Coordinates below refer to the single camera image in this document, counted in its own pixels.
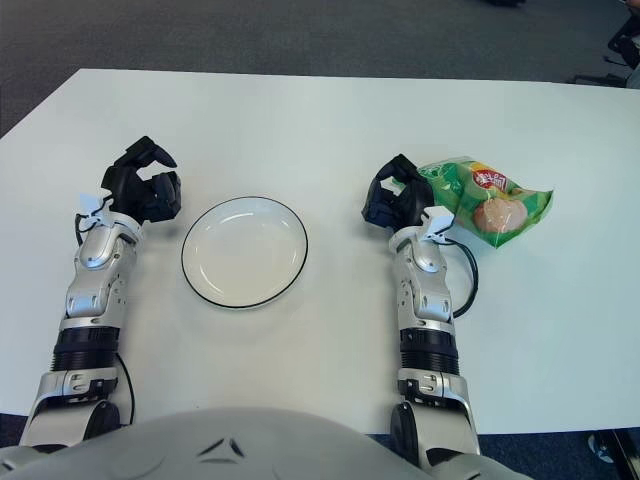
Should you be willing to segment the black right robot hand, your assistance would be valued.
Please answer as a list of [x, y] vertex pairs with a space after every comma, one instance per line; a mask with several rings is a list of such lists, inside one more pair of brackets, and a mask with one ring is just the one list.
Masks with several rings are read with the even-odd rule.
[[[399, 194], [383, 187], [382, 182], [391, 178], [404, 185]], [[428, 181], [405, 155], [398, 154], [372, 179], [361, 214], [366, 222], [397, 232], [421, 225], [424, 209], [434, 205]]]

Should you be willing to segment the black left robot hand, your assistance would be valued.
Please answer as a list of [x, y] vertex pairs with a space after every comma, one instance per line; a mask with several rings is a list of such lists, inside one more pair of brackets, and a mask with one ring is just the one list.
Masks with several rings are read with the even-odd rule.
[[[169, 171], [143, 180], [138, 170], [157, 162]], [[112, 212], [127, 215], [142, 225], [174, 219], [181, 210], [181, 180], [172, 156], [148, 136], [128, 147], [109, 166], [101, 187], [111, 193]]]

